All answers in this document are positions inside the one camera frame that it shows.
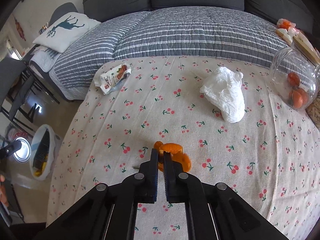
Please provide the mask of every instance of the white pillow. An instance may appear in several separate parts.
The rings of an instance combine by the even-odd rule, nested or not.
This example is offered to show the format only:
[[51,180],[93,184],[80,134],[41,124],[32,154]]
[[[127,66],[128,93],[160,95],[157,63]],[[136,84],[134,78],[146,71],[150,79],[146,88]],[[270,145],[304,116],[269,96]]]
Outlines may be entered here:
[[85,14],[70,12],[55,21],[33,43],[63,53],[70,45],[100,23],[89,19]]

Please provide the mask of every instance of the metal screw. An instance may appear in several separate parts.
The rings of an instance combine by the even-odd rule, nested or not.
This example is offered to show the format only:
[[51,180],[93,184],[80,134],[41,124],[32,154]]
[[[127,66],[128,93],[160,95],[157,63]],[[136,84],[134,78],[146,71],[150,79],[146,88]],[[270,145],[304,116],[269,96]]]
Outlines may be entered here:
[[106,188],[107,188],[107,186],[104,184],[99,184],[96,186],[96,190],[98,190],[98,191],[104,191],[104,190],[106,190]]
[[143,173],[136,173],[136,174],[134,175],[134,178],[135,178],[135,179],[143,179],[143,178],[144,178],[144,175],[143,175]]
[[225,190],[227,188],[227,185],[223,182],[219,182],[217,184],[217,188],[220,189],[220,190]]
[[179,174],[179,178],[180,179],[187,179],[188,177],[189,177],[189,175],[187,173],[185,173],[185,172],[182,172],[182,173]]

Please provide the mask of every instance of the transparent glass jar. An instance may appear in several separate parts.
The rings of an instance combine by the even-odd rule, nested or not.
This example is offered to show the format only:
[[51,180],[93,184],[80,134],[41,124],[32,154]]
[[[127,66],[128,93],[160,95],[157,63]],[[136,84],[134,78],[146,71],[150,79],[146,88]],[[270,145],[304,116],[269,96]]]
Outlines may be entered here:
[[319,58],[294,37],[291,47],[276,52],[269,71],[282,100],[293,109],[304,110],[319,92],[319,67]]

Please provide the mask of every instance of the crumpled tissue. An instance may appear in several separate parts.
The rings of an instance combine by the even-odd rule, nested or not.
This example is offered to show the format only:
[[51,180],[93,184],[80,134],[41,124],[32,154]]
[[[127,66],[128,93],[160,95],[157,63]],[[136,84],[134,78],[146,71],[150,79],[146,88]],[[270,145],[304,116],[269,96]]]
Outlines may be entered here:
[[239,122],[244,116],[242,78],[241,72],[235,73],[226,67],[219,67],[212,71],[200,88],[200,93],[221,110],[227,122]]

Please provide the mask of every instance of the deer print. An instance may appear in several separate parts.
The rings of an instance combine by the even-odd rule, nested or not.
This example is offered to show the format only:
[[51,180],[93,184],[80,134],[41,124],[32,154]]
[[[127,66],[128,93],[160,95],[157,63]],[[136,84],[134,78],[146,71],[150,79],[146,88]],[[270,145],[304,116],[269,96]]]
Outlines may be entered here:
[[61,22],[61,23],[59,23],[58,25],[54,26],[54,27],[48,32],[47,38],[48,38],[48,37],[53,37],[53,36],[56,34],[56,31],[55,31],[55,30],[56,30],[56,28],[58,28],[58,27],[62,27],[62,28],[64,28],[64,29],[71,30],[71,29],[73,29],[73,28],[80,28],[80,27],[83,27],[83,26],[84,26],[84,24],[81,25],[81,26],[77,26],[77,25],[76,25],[76,23],[78,22],[78,19],[76,20],[75,23],[69,23],[69,21],[75,19],[75,17],[73,17],[72,19],[69,19],[70,17],[71,17],[71,15],[70,15],[66,20],[64,20],[63,22]]

